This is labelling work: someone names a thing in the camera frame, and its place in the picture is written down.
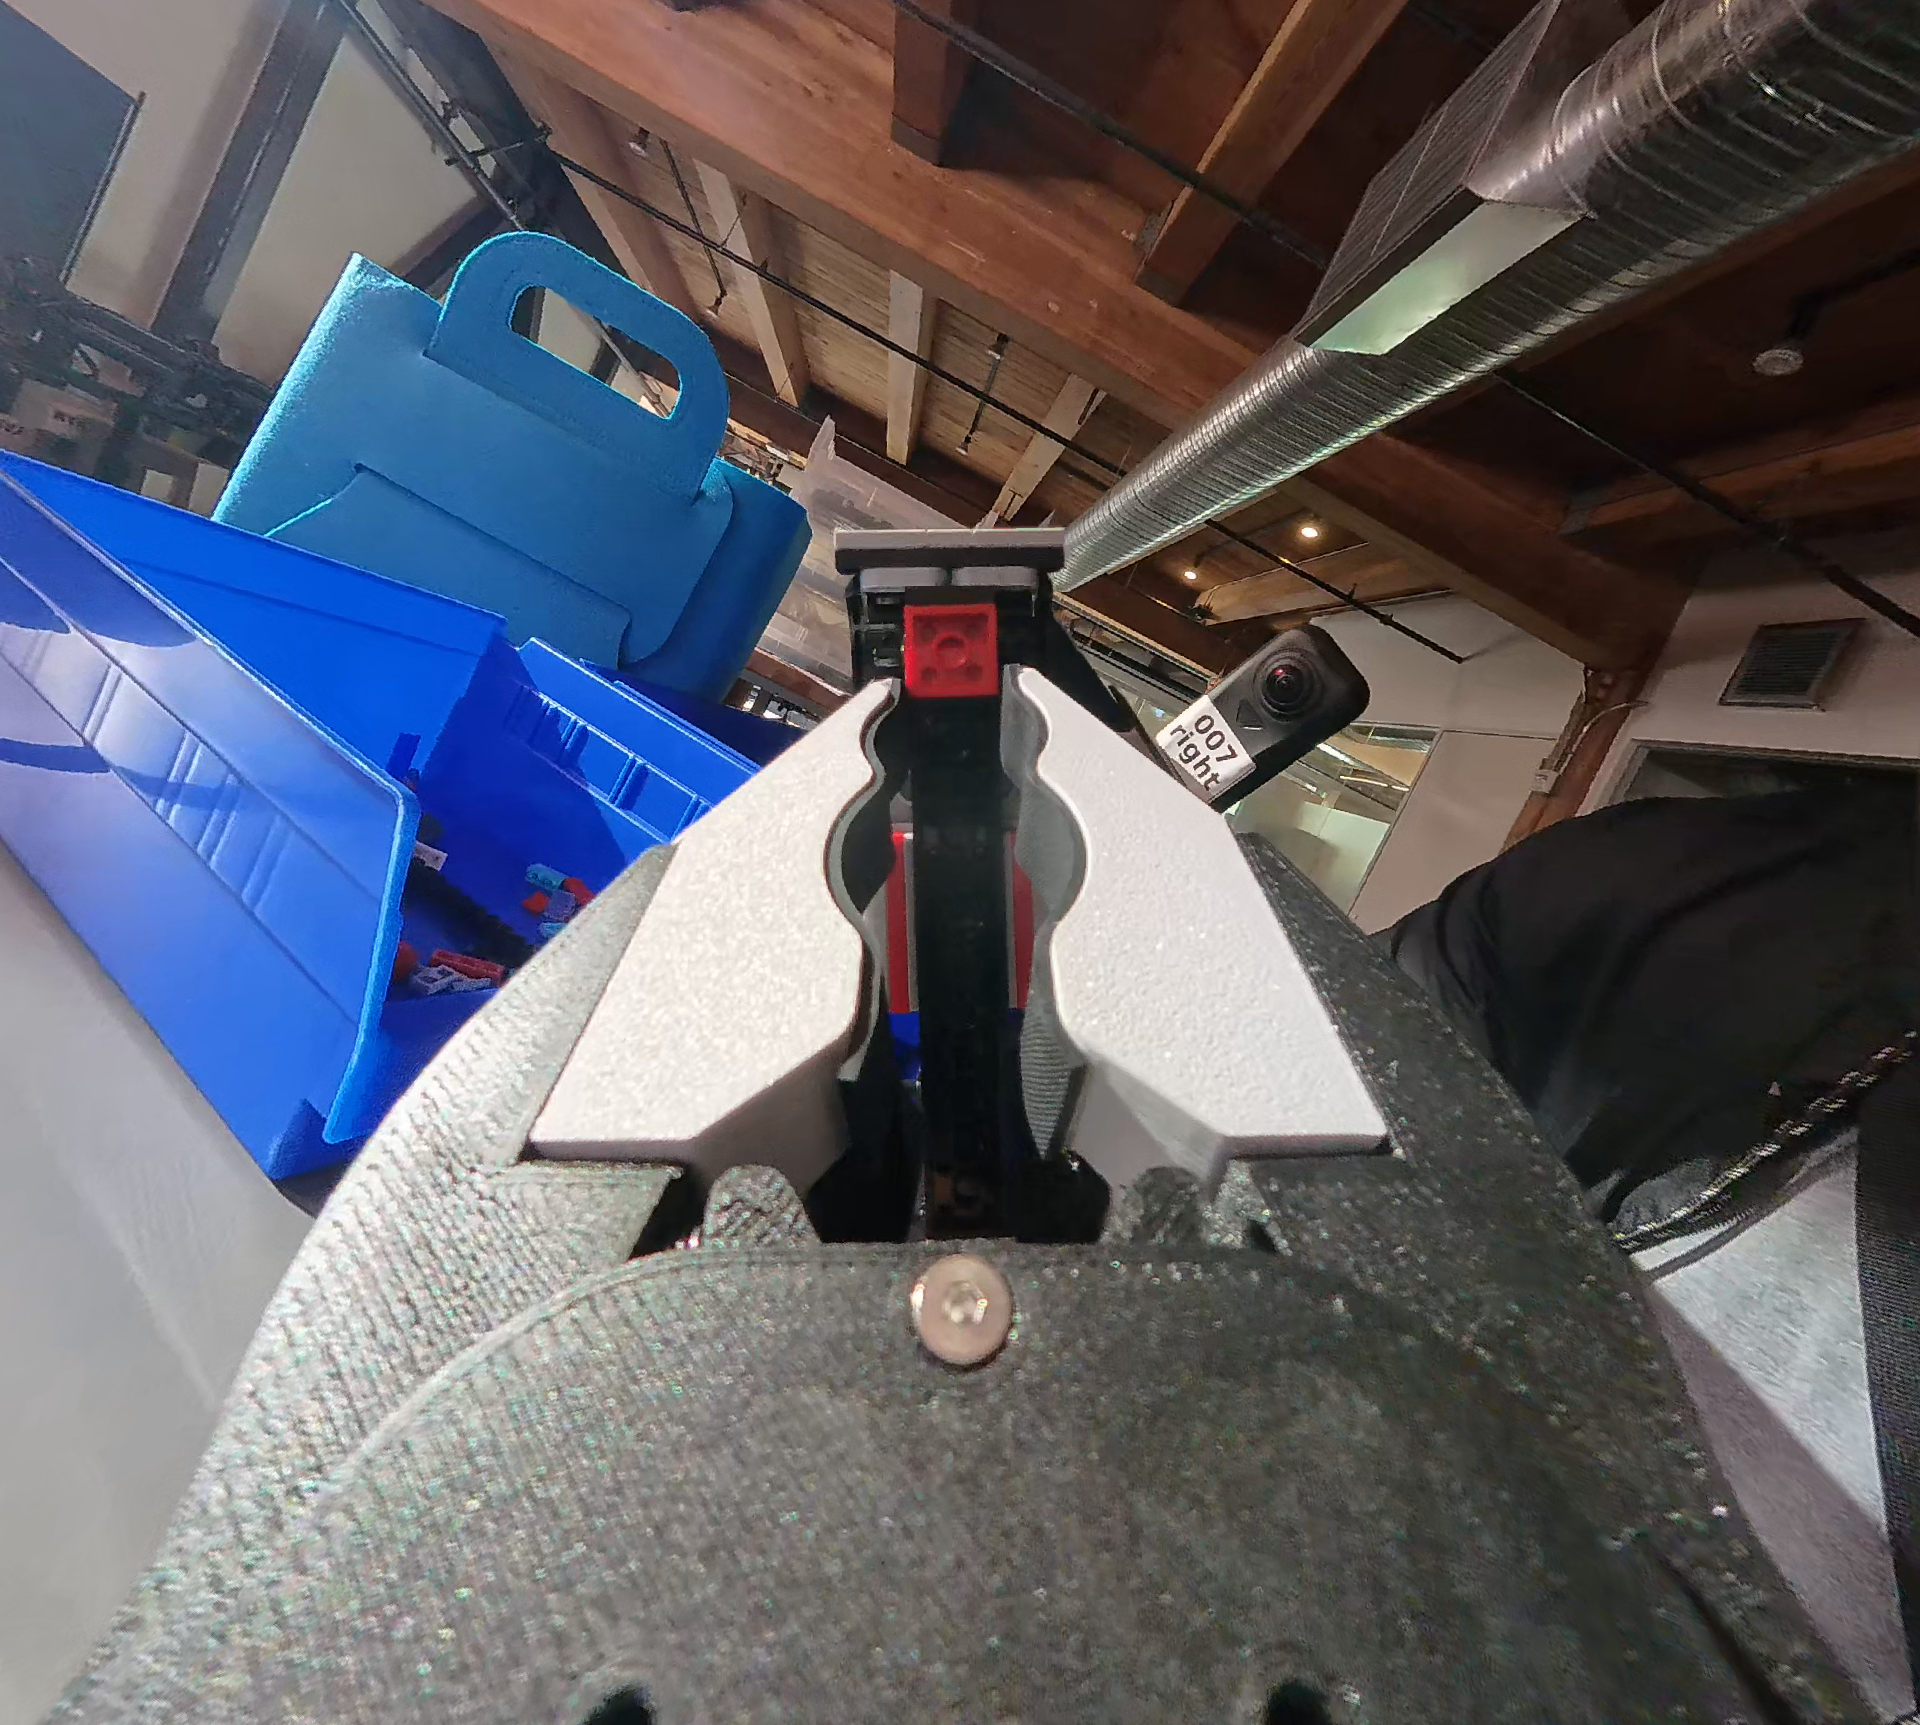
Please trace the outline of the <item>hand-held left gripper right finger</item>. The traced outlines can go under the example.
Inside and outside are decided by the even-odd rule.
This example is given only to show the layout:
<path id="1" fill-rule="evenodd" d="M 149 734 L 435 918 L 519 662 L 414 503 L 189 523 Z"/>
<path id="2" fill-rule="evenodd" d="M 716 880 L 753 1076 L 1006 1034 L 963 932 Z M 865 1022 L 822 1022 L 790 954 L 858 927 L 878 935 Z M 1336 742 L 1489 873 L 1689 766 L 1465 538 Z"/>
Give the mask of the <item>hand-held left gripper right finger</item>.
<path id="1" fill-rule="evenodd" d="M 1302 720 L 1225 682 L 1137 751 L 1018 670 L 1018 866 L 1032 890 L 1021 1094 L 1099 1179 L 1371 1152 L 1383 1116 L 1216 802 Z"/>

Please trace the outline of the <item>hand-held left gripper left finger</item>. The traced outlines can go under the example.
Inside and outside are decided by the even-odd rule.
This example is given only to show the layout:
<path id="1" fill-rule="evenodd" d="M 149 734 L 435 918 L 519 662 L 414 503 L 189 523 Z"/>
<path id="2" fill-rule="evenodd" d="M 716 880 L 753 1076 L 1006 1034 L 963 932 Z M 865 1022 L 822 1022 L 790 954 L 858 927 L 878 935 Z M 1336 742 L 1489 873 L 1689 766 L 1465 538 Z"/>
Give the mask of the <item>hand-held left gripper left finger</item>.
<path id="1" fill-rule="evenodd" d="M 835 1160 L 878 1016 L 901 682 L 682 833 L 532 1124 L 554 1160 Z"/>

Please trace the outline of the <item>toy brick vehicle model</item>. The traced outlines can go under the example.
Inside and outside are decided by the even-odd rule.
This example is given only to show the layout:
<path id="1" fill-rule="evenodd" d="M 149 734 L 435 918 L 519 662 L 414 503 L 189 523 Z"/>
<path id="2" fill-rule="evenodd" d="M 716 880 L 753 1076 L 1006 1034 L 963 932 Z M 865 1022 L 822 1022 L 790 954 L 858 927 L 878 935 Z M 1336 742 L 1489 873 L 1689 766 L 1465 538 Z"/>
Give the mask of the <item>toy brick vehicle model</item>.
<path id="1" fill-rule="evenodd" d="M 1070 1192 L 1030 1126 L 1021 1034 L 1032 889 L 1018 862 L 1021 789 L 1000 764 L 1006 670 L 1044 658 L 1044 534 L 839 530 L 854 682 L 892 684 L 878 720 L 888 875 L 878 1029 L 905 1065 L 905 1146 L 928 1236 L 1044 1242 Z"/>

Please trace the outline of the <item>person's right forearm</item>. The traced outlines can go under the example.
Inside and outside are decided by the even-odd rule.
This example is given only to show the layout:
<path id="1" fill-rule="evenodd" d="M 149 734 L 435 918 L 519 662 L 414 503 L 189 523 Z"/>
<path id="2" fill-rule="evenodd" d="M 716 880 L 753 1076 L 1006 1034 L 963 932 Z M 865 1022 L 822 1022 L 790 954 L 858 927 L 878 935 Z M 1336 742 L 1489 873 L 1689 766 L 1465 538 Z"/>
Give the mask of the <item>person's right forearm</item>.
<path id="1" fill-rule="evenodd" d="M 1637 1250 L 1915 1085 L 1915 778 L 1620 802 L 1378 941 Z"/>

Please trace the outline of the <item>pile of loose toy bricks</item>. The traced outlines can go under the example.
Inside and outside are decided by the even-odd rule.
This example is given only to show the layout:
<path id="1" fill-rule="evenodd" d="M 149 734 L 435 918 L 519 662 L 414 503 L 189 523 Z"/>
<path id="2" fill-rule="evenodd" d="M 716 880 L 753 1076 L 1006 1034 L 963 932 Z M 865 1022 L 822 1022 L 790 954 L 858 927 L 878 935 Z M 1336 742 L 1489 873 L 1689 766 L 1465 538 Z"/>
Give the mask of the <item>pile of loose toy bricks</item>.
<path id="1" fill-rule="evenodd" d="M 411 847 L 386 999 L 491 993 L 593 901 L 579 875 L 523 868 L 511 916 L 469 894 L 435 842 Z"/>

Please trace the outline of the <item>clear plastic drawer organizer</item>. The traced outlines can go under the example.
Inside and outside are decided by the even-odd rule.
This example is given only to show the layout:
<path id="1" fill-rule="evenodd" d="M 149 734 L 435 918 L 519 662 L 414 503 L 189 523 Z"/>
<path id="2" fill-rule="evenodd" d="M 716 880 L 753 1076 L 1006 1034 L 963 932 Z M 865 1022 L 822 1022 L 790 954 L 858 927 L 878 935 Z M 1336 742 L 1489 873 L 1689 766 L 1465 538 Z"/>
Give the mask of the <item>clear plastic drawer organizer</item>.
<path id="1" fill-rule="evenodd" d="M 800 503 L 811 538 L 800 562 L 769 613 L 759 653 L 807 671 L 829 693 L 854 693 L 849 580 L 835 571 L 835 501 L 843 497 L 834 418 L 811 443 L 790 497 Z"/>

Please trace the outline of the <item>blue felt bag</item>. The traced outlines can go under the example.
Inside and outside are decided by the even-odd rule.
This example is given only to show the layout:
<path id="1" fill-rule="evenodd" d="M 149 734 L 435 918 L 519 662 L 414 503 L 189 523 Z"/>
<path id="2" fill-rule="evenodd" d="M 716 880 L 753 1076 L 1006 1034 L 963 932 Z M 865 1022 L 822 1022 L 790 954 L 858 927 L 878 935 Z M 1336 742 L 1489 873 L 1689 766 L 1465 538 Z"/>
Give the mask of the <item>blue felt bag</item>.
<path id="1" fill-rule="evenodd" d="M 653 411 L 515 328 L 566 300 L 670 366 Z M 447 296 L 352 253 L 215 520 L 504 619 L 510 643 L 718 699 L 811 517 L 731 467 L 709 332 L 551 235 L 491 235 Z"/>

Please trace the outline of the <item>blue plastic storage bin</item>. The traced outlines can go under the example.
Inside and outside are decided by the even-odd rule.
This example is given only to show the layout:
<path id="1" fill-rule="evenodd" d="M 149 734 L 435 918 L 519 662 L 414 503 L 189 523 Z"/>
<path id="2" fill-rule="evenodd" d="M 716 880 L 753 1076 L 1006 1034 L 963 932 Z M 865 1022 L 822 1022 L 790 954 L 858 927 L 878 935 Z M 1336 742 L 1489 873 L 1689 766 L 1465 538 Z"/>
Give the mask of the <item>blue plastic storage bin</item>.
<path id="1" fill-rule="evenodd" d="M 792 731 L 489 609 L 5 454 L 5 847 L 287 1182 L 352 1158 L 544 946 Z"/>

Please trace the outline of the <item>white wall vent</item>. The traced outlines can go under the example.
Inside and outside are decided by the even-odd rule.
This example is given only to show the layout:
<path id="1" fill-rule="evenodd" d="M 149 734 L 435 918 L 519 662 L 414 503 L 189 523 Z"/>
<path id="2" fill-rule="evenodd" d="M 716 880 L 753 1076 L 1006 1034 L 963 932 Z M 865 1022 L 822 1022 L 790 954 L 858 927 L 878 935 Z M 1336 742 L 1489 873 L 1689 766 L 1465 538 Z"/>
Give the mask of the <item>white wall vent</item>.
<path id="1" fill-rule="evenodd" d="M 1822 712 L 1848 666 L 1863 626 L 1864 619 L 1757 626 L 1717 705 Z"/>

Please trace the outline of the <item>silver ventilation duct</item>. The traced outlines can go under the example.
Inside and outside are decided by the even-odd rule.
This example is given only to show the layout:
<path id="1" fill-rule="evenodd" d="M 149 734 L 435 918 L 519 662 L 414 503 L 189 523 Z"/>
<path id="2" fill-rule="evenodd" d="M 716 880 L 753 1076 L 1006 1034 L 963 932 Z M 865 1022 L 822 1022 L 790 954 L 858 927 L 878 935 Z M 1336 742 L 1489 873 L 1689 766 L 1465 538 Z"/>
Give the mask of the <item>silver ventilation duct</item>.
<path id="1" fill-rule="evenodd" d="M 1379 169 L 1307 317 L 1066 529 L 1061 587 L 1915 154 L 1915 0 L 1541 0 Z"/>

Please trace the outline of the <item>black wall screen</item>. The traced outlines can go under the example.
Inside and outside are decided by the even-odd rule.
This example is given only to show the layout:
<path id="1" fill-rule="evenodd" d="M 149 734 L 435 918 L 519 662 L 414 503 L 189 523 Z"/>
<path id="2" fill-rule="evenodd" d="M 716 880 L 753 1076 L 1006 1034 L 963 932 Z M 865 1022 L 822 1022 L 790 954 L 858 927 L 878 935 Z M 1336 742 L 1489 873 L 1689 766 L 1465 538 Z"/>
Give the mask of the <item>black wall screen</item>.
<path id="1" fill-rule="evenodd" d="M 5 259 L 69 281 L 139 107 L 5 5 Z"/>

